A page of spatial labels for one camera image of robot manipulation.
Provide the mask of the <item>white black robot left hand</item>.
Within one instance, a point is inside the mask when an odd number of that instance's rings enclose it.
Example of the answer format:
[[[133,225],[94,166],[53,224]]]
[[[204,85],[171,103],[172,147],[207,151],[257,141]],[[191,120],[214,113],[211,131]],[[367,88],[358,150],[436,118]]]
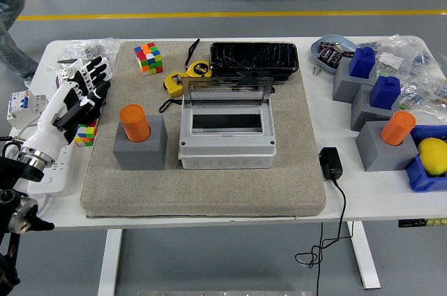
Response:
[[[110,88],[108,59],[99,56],[75,70],[59,87],[40,116],[36,132],[20,148],[18,160],[51,166],[62,147],[69,145],[79,124],[100,117]]]

